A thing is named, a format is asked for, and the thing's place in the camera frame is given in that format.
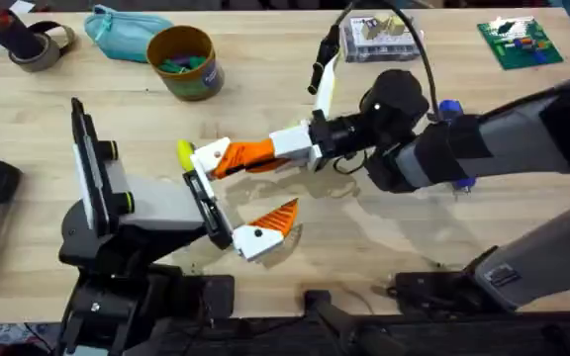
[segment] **tape roll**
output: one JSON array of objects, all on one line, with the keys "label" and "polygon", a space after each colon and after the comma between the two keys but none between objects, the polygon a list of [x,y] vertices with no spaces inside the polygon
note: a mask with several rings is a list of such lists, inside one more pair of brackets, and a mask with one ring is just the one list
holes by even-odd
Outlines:
[{"label": "tape roll", "polygon": [[[58,27],[63,28],[67,36],[67,43],[61,47],[59,47],[58,44],[48,34],[46,34],[47,31]],[[15,64],[18,64],[27,72],[37,72],[50,68],[58,62],[59,58],[69,51],[71,45],[76,40],[76,34],[72,29],[54,21],[40,21],[30,25],[28,29],[32,31],[37,39],[43,44],[44,50],[39,55],[27,59],[17,57],[12,51],[8,52],[10,60]]]}]

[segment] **teal pouch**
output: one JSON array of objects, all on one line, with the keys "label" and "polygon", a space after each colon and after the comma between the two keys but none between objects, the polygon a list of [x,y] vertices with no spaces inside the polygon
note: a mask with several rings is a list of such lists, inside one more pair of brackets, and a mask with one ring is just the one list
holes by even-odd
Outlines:
[{"label": "teal pouch", "polygon": [[111,59],[146,63],[146,47],[158,32],[173,24],[158,16],[118,12],[103,5],[85,19],[85,32]]}]

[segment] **gray robot arm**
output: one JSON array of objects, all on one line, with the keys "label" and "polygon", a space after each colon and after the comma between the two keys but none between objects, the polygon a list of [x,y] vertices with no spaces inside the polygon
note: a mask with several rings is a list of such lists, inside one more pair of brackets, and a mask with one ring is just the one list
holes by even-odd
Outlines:
[{"label": "gray robot arm", "polygon": [[[570,173],[570,81],[483,116],[429,125],[409,143],[376,151],[366,167],[378,187],[396,193],[467,177]],[[463,274],[505,311],[570,290],[570,210],[480,256]]]}]

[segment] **black base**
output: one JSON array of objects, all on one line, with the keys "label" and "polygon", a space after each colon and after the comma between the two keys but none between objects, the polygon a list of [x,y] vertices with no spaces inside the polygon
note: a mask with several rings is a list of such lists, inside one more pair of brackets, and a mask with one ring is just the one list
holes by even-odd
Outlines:
[{"label": "black base", "polygon": [[506,312],[463,272],[399,273],[389,296],[400,312],[414,316],[474,315]]},{"label": "black base", "polygon": [[232,276],[184,276],[179,267],[152,265],[142,275],[116,278],[81,270],[57,346],[73,353],[85,345],[122,353],[150,339],[163,318],[226,318],[235,304]]}]

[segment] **black cylinder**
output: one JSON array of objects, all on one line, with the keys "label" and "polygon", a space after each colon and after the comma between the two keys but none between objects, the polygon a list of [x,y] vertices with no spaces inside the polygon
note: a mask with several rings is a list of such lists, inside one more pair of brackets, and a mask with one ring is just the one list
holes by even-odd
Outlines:
[{"label": "black cylinder", "polygon": [[98,141],[98,154],[105,161],[118,159],[118,144],[113,140]]},{"label": "black cylinder", "polygon": [[119,215],[131,214],[136,210],[136,201],[131,192],[114,193],[111,199]]},{"label": "black cylinder", "polygon": [[13,20],[5,29],[0,29],[0,45],[13,52],[19,59],[30,59],[41,54],[44,45],[35,34],[28,30],[17,15],[5,10]]}]

